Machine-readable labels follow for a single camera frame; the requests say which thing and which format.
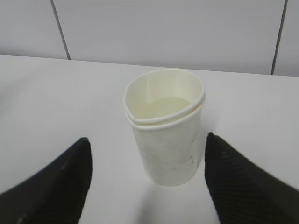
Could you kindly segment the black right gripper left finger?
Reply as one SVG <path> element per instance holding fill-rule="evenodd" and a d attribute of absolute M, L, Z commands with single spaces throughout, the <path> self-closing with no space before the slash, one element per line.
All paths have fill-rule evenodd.
<path fill-rule="evenodd" d="M 91 144 L 80 138 L 35 175 L 0 195 L 0 222 L 77 224 L 91 180 Z"/>

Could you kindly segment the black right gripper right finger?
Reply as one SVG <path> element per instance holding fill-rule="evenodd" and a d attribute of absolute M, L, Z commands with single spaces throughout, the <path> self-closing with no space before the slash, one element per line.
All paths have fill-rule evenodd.
<path fill-rule="evenodd" d="M 221 224 L 297 224 L 299 191 L 210 132 L 205 180 Z"/>

